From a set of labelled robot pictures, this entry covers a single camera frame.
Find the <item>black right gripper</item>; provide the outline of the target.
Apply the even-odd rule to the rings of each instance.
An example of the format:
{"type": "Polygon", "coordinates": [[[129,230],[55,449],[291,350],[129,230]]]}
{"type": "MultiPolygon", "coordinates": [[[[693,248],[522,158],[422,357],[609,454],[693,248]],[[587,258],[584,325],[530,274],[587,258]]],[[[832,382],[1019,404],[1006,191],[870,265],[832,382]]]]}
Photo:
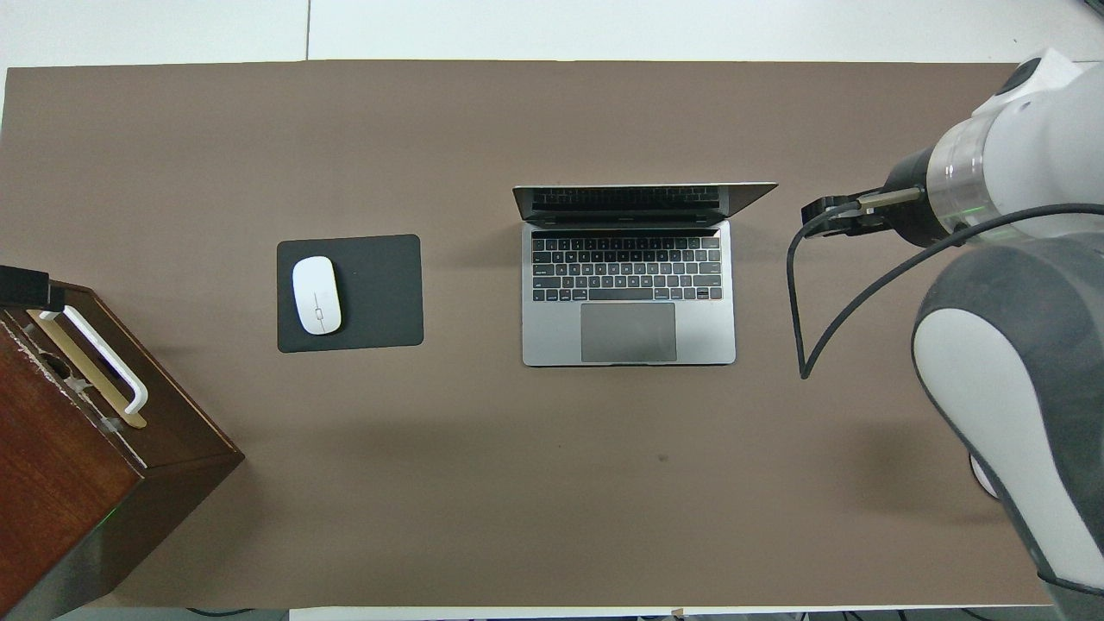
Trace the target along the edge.
{"type": "Polygon", "coordinates": [[[822,196],[803,207],[803,224],[817,221],[818,236],[859,236],[893,229],[899,236],[919,248],[930,248],[951,232],[935,215],[927,196],[927,172],[934,148],[907,154],[878,189],[853,196],[822,196]],[[883,209],[879,215],[858,215],[858,198],[919,188],[921,197],[883,209]]]}

